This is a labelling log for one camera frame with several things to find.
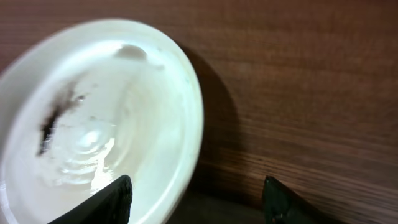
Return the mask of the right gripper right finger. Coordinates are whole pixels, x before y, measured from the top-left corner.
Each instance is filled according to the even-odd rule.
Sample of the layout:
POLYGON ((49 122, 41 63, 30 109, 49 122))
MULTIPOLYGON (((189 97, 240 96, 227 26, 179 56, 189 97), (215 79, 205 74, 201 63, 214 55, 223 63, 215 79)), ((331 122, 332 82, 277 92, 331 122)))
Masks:
POLYGON ((262 205, 266 224, 339 224, 272 176, 264 180, 262 205))

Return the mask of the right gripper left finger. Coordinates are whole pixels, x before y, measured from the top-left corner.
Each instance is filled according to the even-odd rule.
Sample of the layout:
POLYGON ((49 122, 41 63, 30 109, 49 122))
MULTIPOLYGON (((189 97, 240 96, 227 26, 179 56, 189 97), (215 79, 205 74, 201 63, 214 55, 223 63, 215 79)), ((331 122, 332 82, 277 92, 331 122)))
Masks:
POLYGON ((131 203, 131 178, 122 175, 49 224, 128 224, 131 203))

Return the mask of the white plate stained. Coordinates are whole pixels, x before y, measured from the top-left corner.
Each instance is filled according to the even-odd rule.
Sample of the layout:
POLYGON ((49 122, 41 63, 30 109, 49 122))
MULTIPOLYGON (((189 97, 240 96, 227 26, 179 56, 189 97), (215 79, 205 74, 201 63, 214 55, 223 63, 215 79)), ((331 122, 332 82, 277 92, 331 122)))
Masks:
POLYGON ((49 223, 122 175, 130 223, 165 223, 203 136, 195 70, 169 36, 103 19, 57 32, 1 74, 1 222, 49 223))

